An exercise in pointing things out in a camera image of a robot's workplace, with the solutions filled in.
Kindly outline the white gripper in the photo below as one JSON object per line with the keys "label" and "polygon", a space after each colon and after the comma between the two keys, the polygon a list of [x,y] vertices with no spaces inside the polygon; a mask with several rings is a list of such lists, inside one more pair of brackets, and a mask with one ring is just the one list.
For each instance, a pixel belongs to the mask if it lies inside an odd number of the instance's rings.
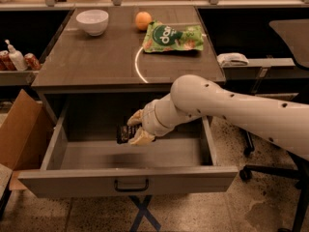
{"label": "white gripper", "polygon": [[143,110],[137,110],[126,122],[128,126],[142,123],[136,134],[128,141],[130,145],[146,145],[156,136],[164,136],[175,128],[172,122],[175,106],[170,101],[151,101]]}

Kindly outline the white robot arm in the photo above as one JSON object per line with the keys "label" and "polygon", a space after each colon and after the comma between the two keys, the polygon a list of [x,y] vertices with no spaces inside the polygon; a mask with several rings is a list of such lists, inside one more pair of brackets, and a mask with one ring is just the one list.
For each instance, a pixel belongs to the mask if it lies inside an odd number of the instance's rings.
{"label": "white robot arm", "polygon": [[309,105],[234,93],[197,75],[176,79],[170,93],[127,121],[139,129],[131,145],[146,145],[180,124],[216,116],[309,160]]}

